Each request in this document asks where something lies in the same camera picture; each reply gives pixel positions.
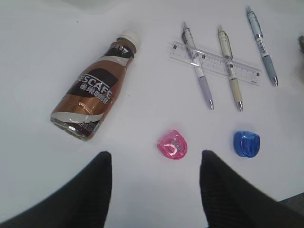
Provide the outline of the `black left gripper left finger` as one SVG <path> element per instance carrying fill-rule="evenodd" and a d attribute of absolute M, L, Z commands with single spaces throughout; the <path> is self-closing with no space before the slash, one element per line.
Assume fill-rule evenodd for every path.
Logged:
<path fill-rule="evenodd" d="M 112 191 L 112 159 L 98 153 L 73 179 L 2 228 L 102 228 Z"/>

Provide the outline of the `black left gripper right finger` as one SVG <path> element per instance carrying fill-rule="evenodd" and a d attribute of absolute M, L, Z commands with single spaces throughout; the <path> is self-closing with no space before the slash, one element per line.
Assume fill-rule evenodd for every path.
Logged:
<path fill-rule="evenodd" d="M 302 228 L 304 217 L 242 178 L 213 151 L 203 150 L 199 185 L 210 228 Z"/>

